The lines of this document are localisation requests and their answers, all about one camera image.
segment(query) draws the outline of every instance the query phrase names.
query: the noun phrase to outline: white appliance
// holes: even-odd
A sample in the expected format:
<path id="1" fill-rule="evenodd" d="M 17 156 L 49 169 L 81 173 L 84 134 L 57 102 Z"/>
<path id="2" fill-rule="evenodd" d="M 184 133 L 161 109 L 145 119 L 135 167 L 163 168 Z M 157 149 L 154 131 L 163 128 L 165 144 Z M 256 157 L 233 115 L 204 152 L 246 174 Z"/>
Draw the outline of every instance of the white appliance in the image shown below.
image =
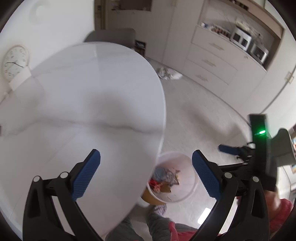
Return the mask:
<path id="1" fill-rule="evenodd" d="M 236 26 L 233 30 L 230 41 L 242 48 L 244 51 L 247 51 L 250 43 L 252 40 L 251 34 L 249 34 L 247 31 L 243 30 L 239 26 Z"/>

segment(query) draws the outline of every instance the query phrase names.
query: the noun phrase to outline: white paper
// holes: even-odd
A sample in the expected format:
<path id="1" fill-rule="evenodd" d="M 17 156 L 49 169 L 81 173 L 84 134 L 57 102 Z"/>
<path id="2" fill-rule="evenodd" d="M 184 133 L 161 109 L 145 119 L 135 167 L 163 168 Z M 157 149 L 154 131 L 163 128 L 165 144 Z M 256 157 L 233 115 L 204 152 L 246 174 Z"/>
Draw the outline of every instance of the white paper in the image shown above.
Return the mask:
<path id="1" fill-rule="evenodd" d="M 14 77 L 9 83 L 11 89 L 15 91 L 17 87 L 19 87 L 27 78 L 31 76 L 31 71 L 28 66 L 24 67 L 24 69 Z"/>

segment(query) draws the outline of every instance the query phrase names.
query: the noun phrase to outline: person's hand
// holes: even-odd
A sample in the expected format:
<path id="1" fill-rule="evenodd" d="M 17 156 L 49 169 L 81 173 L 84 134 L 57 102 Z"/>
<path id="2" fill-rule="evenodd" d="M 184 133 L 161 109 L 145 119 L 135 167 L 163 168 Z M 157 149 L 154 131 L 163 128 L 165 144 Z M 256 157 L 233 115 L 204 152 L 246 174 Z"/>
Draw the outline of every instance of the person's hand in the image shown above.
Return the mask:
<path id="1" fill-rule="evenodd" d="M 275 192 L 264 190 L 269 220 L 274 219 L 281 211 L 281 200 L 277 190 Z"/>

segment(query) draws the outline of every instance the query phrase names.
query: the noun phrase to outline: metal screw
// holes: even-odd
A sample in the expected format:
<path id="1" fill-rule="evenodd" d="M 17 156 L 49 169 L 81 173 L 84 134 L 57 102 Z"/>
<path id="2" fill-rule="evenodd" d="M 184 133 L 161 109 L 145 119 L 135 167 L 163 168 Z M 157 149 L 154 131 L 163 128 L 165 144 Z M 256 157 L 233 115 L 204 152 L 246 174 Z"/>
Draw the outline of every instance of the metal screw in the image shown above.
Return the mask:
<path id="1" fill-rule="evenodd" d="M 259 182 L 259 178 L 254 176 L 253 181 L 256 182 L 256 183 Z"/>
<path id="2" fill-rule="evenodd" d="M 61 177 L 61 178 L 66 178 L 66 177 L 68 176 L 68 174 L 69 174 L 69 173 L 67 173 L 67 172 L 62 172 L 62 173 L 60 174 L 60 177 Z"/>
<path id="3" fill-rule="evenodd" d="M 226 173 L 224 173 L 224 176 L 225 176 L 226 178 L 232 178 L 232 174 L 231 174 L 230 172 L 226 172 Z"/>
<path id="4" fill-rule="evenodd" d="M 34 182 L 38 182 L 39 180 L 40 180 L 40 176 L 36 176 L 36 177 L 33 178 Z"/>

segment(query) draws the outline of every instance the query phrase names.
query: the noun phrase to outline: gray pants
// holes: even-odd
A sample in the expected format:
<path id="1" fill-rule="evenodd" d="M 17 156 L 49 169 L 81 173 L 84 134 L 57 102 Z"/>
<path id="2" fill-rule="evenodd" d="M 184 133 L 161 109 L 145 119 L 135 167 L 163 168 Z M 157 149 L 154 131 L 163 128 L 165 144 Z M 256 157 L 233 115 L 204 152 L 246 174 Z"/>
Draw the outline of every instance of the gray pants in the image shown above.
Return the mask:
<path id="1" fill-rule="evenodd" d="M 147 217 L 147 225 L 149 233 L 153 241 L 170 241 L 170 230 L 168 224 L 171 222 L 169 218 L 164 218 L 158 214 L 150 214 Z M 175 224 L 177 232 L 186 232 L 197 230 L 185 224 Z M 126 217 L 116 228 L 114 228 L 107 236 L 106 241 L 144 241 L 140 237 L 131 224 L 129 217 Z"/>

